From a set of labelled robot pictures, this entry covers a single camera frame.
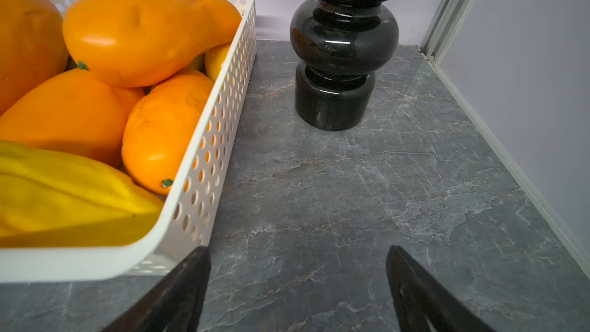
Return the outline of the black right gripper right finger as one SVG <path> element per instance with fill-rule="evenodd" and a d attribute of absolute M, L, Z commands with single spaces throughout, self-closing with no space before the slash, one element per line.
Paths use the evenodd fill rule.
<path fill-rule="evenodd" d="M 387 278 L 401 331 L 494 332 L 400 246 L 388 251 Z"/>

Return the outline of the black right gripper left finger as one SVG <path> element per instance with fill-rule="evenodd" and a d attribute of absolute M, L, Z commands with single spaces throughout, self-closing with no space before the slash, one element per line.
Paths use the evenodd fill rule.
<path fill-rule="evenodd" d="M 105 331 L 196 331 L 210 276 L 210 250 L 196 247 Z"/>

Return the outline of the large orange mango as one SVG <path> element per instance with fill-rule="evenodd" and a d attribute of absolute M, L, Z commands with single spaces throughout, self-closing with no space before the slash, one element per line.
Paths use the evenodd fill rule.
<path fill-rule="evenodd" d="M 61 13 L 49 0 L 1 0 L 1 113 L 65 70 L 61 28 Z"/>

